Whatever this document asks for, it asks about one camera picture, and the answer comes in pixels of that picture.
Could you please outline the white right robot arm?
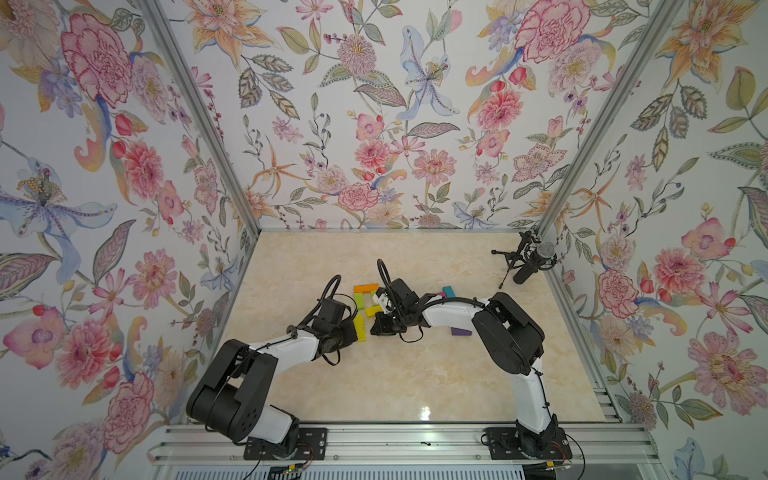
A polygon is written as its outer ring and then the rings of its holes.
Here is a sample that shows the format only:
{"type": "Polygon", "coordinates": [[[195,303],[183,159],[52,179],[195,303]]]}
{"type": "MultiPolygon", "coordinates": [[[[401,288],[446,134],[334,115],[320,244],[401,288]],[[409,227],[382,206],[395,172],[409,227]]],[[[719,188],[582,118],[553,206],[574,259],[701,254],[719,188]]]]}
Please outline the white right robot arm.
{"type": "Polygon", "coordinates": [[[545,334],[511,296],[497,292],[484,300],[424,295],[418,297],[397,279],[373,294],[381,308],[371,334],[402,335],[409,328],[457,328],[480,338],[492,362],[511,379],[516,402],[512,429],[487,435],[490,445],[510,446],[525,458],[566,455],[564,431],[551,410],[543,382],[545,334]]]}

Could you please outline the yellow green block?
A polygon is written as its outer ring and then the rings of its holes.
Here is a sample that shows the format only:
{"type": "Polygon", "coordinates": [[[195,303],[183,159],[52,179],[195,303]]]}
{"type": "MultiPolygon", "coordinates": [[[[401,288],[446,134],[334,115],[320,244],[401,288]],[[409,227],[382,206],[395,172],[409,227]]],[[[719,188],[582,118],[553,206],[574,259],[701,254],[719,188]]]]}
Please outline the yellow green block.
{"type": "Polygon", "coordinates": [[[357,336],[357,342],[364,343],[366,341],[364,316],[362,314],[357,314],[353,320],[353,325],[357,336]]]}

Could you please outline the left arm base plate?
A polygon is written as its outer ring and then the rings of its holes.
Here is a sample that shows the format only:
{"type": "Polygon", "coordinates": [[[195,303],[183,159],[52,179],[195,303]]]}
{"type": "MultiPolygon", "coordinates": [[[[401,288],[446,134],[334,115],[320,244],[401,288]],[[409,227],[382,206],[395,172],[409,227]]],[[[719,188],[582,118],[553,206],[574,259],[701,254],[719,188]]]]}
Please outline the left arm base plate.
{"type": "Polygon", "coordinates": [[[327,446],[327,428],[298,427],[279,443],[249,437],[243,458],[248,461],[324,460],[327,446]]]}

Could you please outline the orange long block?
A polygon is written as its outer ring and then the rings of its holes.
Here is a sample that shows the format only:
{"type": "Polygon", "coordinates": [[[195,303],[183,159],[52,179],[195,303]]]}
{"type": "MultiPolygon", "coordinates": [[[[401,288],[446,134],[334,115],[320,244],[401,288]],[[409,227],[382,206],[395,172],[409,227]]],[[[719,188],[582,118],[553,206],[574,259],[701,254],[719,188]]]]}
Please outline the orange long block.
{"type": "Polygon", "coordinates": [[[353,287],[353,292],[354,293],[366,294],[366,293],[375,292],[379,288],[380,288],[380,286],[377,283],[364,284],[364,285],[355,285],[353,287]]]}

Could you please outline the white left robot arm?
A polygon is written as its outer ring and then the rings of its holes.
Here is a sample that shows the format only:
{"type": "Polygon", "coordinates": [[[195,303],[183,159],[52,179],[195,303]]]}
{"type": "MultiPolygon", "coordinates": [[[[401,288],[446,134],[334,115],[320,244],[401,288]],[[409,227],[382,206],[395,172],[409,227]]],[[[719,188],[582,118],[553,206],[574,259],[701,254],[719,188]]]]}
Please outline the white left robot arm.
{"type": "Polygon", "coordinates": [[[235,444],[254,438],[293,450],[300,421],[267,404],[273,380],[295,366],[329,361],[331,354],[355,343],[356,316],[355,307],[322,299],[278,338],[253,344],[226,341],[190,395],[187,416],[235,444]]]}

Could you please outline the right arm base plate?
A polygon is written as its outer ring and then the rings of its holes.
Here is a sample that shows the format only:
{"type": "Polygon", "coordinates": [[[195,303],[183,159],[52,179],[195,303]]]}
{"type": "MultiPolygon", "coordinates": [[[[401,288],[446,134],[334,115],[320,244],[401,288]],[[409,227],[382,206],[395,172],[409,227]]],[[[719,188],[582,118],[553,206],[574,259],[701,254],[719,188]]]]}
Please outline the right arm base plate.
{"type": "Polygon", "coordinates": [[[481,435],[492,460],[533,460],[562,462],[573,454],[562,428],[534,434],[513,427],[489,427],[481,435]]]}

